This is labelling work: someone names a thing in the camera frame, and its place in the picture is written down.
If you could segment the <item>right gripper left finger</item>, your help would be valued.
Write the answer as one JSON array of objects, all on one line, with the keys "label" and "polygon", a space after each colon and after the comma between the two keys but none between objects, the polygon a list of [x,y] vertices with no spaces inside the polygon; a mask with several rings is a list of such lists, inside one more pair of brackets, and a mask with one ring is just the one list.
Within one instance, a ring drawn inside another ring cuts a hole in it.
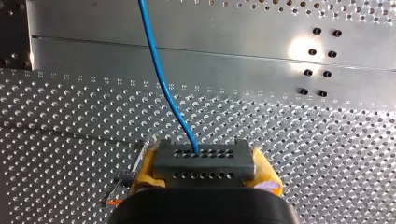
[{"label": "right gripper left finger", "polygon": [[130,193],[132,195],[143,191],[145,189],[165,188],[165,181],[162,179],[155,179],[153,176],[153,163],[157,153],[156,147],[151,147],[146,150],[140,170],[137,172],[136,179],[132,184]]}]

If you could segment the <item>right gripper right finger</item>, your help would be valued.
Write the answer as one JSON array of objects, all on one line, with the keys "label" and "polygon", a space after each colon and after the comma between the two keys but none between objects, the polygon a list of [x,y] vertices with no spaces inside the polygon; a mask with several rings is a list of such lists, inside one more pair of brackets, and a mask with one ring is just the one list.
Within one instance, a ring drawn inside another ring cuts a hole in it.
[{"label": "right gripper right finger", "polygon": [[256,166],[256,173],[252,180],[245,182],[244,186],[281,196],[284,191],[284,184],[260,147],[255,147],[252,150],[252,158]]}]

